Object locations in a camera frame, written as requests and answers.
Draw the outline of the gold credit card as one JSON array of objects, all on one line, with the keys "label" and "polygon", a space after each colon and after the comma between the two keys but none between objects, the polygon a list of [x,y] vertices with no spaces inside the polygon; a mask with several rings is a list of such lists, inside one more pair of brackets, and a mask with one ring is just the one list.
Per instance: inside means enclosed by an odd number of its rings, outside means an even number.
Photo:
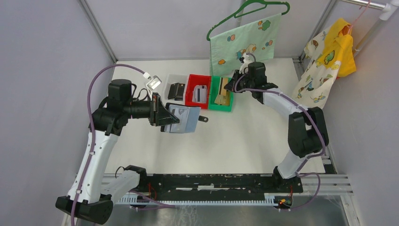
[{"label": "gold credit card", "polygon": [[229,82],[228,77],[220,78],[218,95],[223,96],[223,97],[227,96],[227,90],[225,89],[225,86],[228,84],[228,82]]}]

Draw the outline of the black leather card holder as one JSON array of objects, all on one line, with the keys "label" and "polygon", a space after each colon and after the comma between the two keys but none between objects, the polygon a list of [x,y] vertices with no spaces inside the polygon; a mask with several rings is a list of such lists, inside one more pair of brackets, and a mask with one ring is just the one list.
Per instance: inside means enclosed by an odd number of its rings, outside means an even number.
[{"label": "black leather card holder", "polygon": [[208,117],[200,115],[200,107],[167,103],[166,109],[178,118],[179,122],[161,126],[161,132],[173,134],[193,133],[198,122],[209,122]]}]

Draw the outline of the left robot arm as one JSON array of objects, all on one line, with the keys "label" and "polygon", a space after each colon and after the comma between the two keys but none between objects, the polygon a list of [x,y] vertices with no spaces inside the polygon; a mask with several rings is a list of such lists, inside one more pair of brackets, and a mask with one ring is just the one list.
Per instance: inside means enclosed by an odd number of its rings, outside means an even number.
[{"label": "left robot arm", "polygon": [[132,165],[109,184],[102,184],[109,157],[128,120],[148,119],[150,125],[162,127],[180,121],[166,109],[158,93],[150,100],[135,101],[132,87],[129,80],[112,80],[108,96],[95,111],[88,110],[88,144],[80,169],[68,194],[56,200],[56,208],[71,219],[103,225],[120,198],[132,189],[142,192],[147,188],[146,169]]}]

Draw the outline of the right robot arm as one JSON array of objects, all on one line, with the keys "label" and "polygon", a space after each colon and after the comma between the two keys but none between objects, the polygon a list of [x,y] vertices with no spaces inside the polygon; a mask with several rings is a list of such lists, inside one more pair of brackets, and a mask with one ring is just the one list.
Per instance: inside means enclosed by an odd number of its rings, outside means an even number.
[{"label": "right robot arm", "polygon": [[290,179],[299,176],[309,159],[325,154],[329,137],[322,109],[297,103],[277,85],[268,82],[265,71],[264,63],[246,64],[242,70],[235,70],[224,88],[233,93],[249,91],[261,104],[287,118],[289,150],[271,180],[275,191],[284,192],[291,185]]}]

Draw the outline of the black card stack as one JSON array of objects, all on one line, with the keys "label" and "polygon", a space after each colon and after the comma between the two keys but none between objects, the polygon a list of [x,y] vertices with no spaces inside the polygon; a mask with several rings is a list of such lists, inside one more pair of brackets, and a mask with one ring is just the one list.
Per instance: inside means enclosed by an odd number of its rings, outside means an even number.
[{"label": "black card stack", "polygon": [[168,99],[169,100],[173,99],[175,101],[183,101],[184,90],[185,90],[184,83],[171,84],[168,92]]}]

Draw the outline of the white card stack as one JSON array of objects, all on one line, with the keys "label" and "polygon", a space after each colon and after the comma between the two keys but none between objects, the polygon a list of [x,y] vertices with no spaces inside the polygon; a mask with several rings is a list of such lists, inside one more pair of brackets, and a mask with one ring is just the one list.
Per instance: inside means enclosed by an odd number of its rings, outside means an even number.
[{"label": "white card stack", "polygon": [[207,86],[196,85],[192,92],[192,102],[205,104],[207,102]]}]

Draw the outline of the green plastic bin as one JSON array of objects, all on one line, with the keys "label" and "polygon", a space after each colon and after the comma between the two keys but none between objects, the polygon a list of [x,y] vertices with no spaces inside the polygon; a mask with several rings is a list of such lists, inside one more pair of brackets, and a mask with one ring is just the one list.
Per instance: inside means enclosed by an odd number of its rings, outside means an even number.
[{"label": "green plastic bin", "polygon": [[216,111],[231,112],[233,94],[224,86],[231,80],[228,77],[212,76],[209,92],[208,109]]}]

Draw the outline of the red plastic bin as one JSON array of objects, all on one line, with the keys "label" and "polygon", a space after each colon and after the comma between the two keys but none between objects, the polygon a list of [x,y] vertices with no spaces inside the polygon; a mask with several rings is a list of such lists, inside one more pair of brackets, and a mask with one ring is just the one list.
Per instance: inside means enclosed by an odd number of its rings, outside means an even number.
[{"label": "red plastic bin", "polygon": [[207,110],[211,76],[190,74],[185,86],[184,104]]}]

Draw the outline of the clear plastic bin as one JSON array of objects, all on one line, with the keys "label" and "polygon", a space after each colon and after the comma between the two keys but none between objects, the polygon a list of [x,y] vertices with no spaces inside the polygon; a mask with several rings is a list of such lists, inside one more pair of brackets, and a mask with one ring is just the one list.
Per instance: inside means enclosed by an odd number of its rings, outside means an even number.
[{"label": "clear plastic bin", "polygon": [[166,80],[162,82],[162,99],[170,103],[185,105],[186,85],[188,75],[168,74]]}]

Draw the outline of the light green printed cloth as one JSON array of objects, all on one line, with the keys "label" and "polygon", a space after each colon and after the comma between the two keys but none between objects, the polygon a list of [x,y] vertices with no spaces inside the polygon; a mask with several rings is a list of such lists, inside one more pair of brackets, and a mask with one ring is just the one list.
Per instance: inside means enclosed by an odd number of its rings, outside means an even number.
[{"label": "light green printed cloth", "polygon": [[281,17],[276,14],[211,37],[210,74],[230,74],[239,69],[239,59],[248,53],[254,54],[257,61],[274,58]]}]

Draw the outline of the green clothes hanger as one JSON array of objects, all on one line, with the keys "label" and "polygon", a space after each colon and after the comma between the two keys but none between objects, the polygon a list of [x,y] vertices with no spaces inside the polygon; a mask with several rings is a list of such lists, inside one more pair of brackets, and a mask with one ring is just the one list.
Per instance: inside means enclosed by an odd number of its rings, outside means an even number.
[{"label": "green clothes hanger", "polygon": [[[248,7],[251,4],[261,4],[262,6],[260,8],[254,9],[252,11],[248,11],[245,12],[245,8]],[[226,17],[225,19],[221,20],[219,23],[215,24],[214,26],[211,27],[211,29],[207,32],[206,35],[206,40],[210,41],[210,35],[212,33],[212,31],[219,27],[220,25],[222,25],[223,23],[227,22],[228,20],[230,20],[231,18],[240,18],[252,13],[255,13],[257,11],[261,11],[266,9],[269,5],[284,5],[286,7],[286,10],[284,12],[282,12],[282,15],[287,14],[290,11],[290,4],[286,1],[266,1],[266,0],[246,0],[245,2],[243,2],[240,7],[233,12],[232,14],[230,14],[228,17]]]}]

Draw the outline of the white printed garment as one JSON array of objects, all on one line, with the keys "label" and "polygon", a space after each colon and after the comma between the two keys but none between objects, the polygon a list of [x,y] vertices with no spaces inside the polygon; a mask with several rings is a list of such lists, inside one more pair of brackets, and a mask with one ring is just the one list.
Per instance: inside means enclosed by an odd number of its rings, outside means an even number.
[{"label": "white printed garment", "polygon": [[311,108],[324,108],[337,78],[337,70],[327,69],[317,63],[322,55],[324,38],[328,29],[320,32],[306,44],[304,52],[309,63],[291,95],[298,104]]}]

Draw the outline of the yellow garment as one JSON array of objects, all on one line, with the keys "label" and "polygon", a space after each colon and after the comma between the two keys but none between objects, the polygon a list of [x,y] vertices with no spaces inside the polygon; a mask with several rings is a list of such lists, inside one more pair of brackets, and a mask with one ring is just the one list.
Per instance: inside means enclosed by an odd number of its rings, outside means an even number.
[{"label": "yellow garment", "polygon": [[346,77],[357,70],[350,27],[343,18],[337,19],[326,31],[322,55],[317,60],[318,65],[337,70],[338,77]]}]

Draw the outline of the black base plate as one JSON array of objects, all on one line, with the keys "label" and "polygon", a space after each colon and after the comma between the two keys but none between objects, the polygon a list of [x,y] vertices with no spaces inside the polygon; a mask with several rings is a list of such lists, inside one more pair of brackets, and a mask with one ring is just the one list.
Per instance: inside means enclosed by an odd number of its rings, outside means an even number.
[{"label": "black base plate", "polygon": [[152,174],[135,190],[157,201],[262,201],[266,194],[302,193],[303,186],[299,178],[271,174]]}]

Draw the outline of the metal hanging rail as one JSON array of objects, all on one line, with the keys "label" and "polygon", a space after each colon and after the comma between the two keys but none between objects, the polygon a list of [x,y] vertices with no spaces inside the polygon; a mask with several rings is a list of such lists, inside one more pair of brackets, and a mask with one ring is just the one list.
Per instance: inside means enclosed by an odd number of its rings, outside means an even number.
[{"label": "metal hanging rail", "polygon": [[354,30],[352,33],[355,38],[355,45],[352,48],[354,56],[360,53],[399,9],[397,0],[385,3],[373,0],[345,0],[344,3],[361,8],[360,14],[350,27],[350,30]]}]

